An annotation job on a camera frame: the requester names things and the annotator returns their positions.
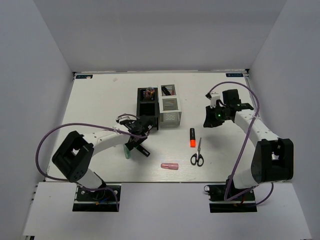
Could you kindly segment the green capped black highlighter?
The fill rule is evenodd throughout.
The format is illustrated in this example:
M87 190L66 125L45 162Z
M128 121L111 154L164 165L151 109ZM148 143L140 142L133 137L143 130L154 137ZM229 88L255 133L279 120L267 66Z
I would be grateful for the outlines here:
M141 153L143 154L144 156L146 157L149 157L150 156L150 152L148 150L146 150L143 146L139 145L136 147L136 149Z

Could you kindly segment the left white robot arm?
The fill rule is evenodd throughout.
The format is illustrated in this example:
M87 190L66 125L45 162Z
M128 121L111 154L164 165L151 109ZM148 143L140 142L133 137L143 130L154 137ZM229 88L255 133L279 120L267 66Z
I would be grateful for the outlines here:
M89 169L93 156L118 145L124 147L127 159L133 149L141 149L142 153L149 156L150 153L140 145L152 128L153 121L145 115L137 119L121 115L111 128L103 127L101 131L90 134L72 131L54 153L52 162L68 182L81 185L90 196L99 200L105 196L106 185Z

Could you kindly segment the pink translucent eraser case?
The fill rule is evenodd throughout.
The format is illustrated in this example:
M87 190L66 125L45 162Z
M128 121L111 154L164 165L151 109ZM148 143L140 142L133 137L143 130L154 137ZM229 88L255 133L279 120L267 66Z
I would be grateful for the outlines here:
M179 164L178 163L162 163L160 165L162 169L166 170L175 170L177 171L179 169Z

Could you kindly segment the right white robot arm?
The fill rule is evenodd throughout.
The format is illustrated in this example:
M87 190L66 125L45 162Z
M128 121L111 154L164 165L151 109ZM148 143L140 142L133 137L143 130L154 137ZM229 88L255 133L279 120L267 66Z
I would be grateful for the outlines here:
M255 147L250 167L236 172L232 170L226 180L224 199L236 200L263 183L291 180L294 175L294 144L267 128L249 103L243 103L237 89L206 94L210 105L205 108L205 128L221 126L232 121L246 134L244 143Z

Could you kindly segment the green translucent eraser case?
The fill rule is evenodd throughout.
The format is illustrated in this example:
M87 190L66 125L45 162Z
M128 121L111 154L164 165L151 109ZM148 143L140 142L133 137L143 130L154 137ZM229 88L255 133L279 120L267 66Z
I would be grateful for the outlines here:
M131 158L131 151L127 148L127 146L124 144L123 145L123 150L124 150L124 155L125 158L128 160Z

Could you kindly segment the orange capped black highlighter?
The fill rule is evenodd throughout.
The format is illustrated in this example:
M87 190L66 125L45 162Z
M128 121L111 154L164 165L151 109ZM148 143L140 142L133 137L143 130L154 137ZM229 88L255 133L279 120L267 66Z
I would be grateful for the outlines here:
M196 135L195 135L195 129L190 128L189 129L189 143L191 148L195 148L197 143L196 143Z

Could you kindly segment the pink capped black highlighter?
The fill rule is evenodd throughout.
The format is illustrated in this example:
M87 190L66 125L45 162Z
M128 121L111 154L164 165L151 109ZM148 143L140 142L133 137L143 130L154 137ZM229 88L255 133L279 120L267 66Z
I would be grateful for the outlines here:
M171 92L165 86L161 87L161 91L162 91L163 96L171 96L172 95Z

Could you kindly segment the black handled scissors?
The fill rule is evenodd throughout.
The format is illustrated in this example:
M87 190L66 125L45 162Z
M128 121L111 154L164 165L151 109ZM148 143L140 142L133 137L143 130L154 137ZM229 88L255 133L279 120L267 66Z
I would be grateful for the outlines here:
M190 158L190 163L193 166L202 167L204 164L204 158L201 155L201 143L202 143L202 138L199 139L197 152L193 154Z

